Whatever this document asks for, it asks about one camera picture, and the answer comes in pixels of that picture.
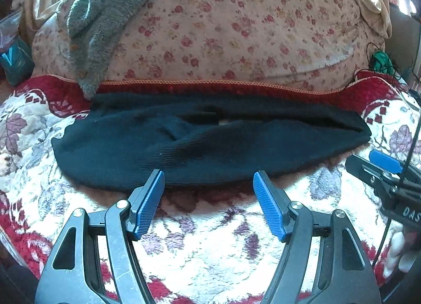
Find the right hand white glove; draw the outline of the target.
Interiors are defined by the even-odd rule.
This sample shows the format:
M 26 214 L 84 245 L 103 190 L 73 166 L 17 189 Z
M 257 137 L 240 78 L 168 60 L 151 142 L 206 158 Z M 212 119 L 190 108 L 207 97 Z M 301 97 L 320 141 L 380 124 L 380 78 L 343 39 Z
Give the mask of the right hand white glove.
M 420 252 L 419 242 L 419 232 L 405 230 L 394 232 L 384 263 L 383 278 L 388 279 L 395 271 L 409 273 Z

